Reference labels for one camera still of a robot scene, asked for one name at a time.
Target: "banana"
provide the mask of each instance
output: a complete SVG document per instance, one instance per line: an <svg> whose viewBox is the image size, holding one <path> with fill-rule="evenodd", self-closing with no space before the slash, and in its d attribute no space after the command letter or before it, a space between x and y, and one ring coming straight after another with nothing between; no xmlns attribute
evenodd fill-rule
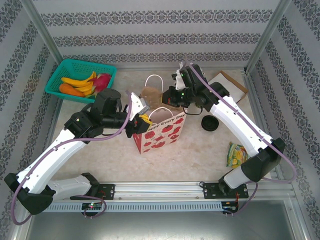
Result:
<svg viewBox="0 0 320 240"><path fill-rule="evenodd" d="M91 83L88 82L88 81L93 79L93 78L96 78L96 77L97 77L97 74L96 74L96 72L93 71L91 76L88 77L85 80L74 80L74 79L71 79L69 77L62 77L61 81L64 82L65 84L69 84L71 86L74 86L74 87L77 87L77 88L81 88L81 87L85 87L85 86L90 85Z"/></svg>
<svg viewBox="0 0 320 240"><path fill-rule="evenodd" d="M91 76L88 77L87 79L83 80L83 81L89 81L89 80L94 79L94 78L96 78L96 77L97 77L97 74L96 74L95 71L93 71L92 74L91 74Z"/></svg>
<svg viewBox="0 0 320 240"><path fill-rule="evenodd" d="M84 96L91 95L92 93L93 93L93 91L91 91L91 90L83 92Z"/></svg>
<svg viewBox="0 0 320 240"><path fill-rule="evenodd" d="M83 86L83 87L76 87L75 89L77 89L78 91L84 93L84 92L88 92L88 91L92 91L92 86L94 85L93 81L89 82L89 85Z"/></svg>
<svg viewBox="0 0 320 240"><path fill-rule="evenodd" d="M64 82L65 84L69 84L71 86L80 88L80 87L85 87L88 86L90 84L90 82L88 82L88 80L74 80L68 77L62 77L61 81Z"/></svg>

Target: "teal basket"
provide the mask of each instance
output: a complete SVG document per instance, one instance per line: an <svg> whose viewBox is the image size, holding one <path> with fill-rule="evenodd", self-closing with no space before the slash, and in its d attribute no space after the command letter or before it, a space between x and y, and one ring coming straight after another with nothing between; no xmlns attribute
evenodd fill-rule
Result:
<svg viewBox="0 0 320 240"><path fill-rule="evenodd" d="M109 66L101 63L93 63L88 61L65 59L56 68L56 70L50 77L48 83L46 84L44 90L46 93L56 95L61 99L71 100L84 104L94 103L94 96L85 98L80 96L64 94L59 91L59 87L63 83L61 81L61 78L85 80L91 76L93 71L95 71L97 75L110 74L112 77L108 84L108 88L111 88L117 73L117 69L114 66Z"/></svg>

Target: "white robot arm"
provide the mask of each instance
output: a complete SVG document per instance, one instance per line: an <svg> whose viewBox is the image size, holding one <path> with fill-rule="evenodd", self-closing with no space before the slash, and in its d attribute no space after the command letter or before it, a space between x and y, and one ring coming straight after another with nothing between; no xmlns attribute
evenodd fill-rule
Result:
<svg viewBox="0 0 320 240"><path fill-rule="evenodd" d="M192 66L197 72L197 75L204 81L207 81L206 78L203 77L200 67L194 64ZM273 145L273 147L281 153L283 153L285 149L284 141L281 138L273 140L271 136L259 129L241 111L227 89L220 83L214 82L210 87L217 92L224 101L230 104L234 108L234 111L204 86L190 66L183 66L181 63L180 69L172 75L172 78L176 80L176 85L175 87L170 86L169 89L163 93L162 102L164 104L188 108L190 104L195 103L198 107L204 108L232 131L243 144L249 156L251 156L251 158L240 167L231 170L219 180L219 189L225 195L249 181L258 182L279 164L281 157L263 142L263 140ZM238 115L239 113L262 137L256 135Z"/></svg>
<svg viewBox="0 0 320 240"><path fill-rule="evenodd" d="M90 173L83 173L71 179L51 180L62 165L73 154L86 146L89 141L73 141L57 149L55 149L55 146L71 139L95 138L101 135L105 128L119 129L128 115L127 109L121 112L120 98L120 93L114 89L108 88L100 92L93 104L87 105L82 111L76 112L71 116L65 123L65 128L60 132L59 136L31 165L18 174L9 173L4 178L6 184L14 192L23 179L27 178L17 198L32 215L45 210L52 201L76 195L95 196L99 183ZM146 132L152 124L146 121L145 118L140 117L140 115L143 115L148 110L144 99L140 99L132 92L131 102L129 122L125 127L128 138L133 134ZM55 151L45 157L32 174L27 176L30 169L50 149L54 149Z"/></svg>

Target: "chip bag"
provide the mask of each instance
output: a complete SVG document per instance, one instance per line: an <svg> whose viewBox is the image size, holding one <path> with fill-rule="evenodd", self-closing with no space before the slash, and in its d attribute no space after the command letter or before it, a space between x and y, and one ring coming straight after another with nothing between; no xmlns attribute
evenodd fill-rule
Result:
<svg viewBox="0 0 320 240"><path fill-rule="evenodd" d="M227 167L232 167L235 169L247 161L248 158L250 158L250 156L247 154L244 146L232 142L229 143L229 151L226 157Z"/></svg>

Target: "black cap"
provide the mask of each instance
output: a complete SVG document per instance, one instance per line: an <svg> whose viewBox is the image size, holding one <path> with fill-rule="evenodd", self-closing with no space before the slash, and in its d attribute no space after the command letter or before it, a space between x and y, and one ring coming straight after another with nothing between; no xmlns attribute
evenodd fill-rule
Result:
<svg viewBox="0 0 320 240"><path fill-rule="evenodd" d="M214 116L207 115L202 118L201 126L204 130L212 132L218 128L219 121Z"/></svg>

